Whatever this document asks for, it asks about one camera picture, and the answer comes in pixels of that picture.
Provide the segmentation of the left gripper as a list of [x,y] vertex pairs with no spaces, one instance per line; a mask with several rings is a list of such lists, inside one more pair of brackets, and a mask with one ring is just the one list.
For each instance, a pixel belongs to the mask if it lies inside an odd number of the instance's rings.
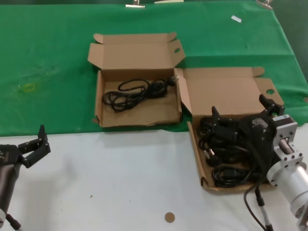
[[26,168],[32,167],[39,160],[51,152],[44,125],[40,125],[38,137],[34,140],[16,145],[0,145],[0,165],[23,164]]

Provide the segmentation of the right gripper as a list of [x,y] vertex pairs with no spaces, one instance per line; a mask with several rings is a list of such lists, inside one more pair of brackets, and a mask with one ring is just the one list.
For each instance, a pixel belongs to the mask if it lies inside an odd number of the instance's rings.
[[264,107],[261,113],[248,115],[239,121],[221,118],[216,107],[212,106],[211,133],[223,140],[236,142],[239,140],[239,128],[255,164],[262,173],[267,173],[272,162],[273,131],[269,127],[270,120],[275,115],[282,116],[284,107],[263,94],[260,94],[259,102]]

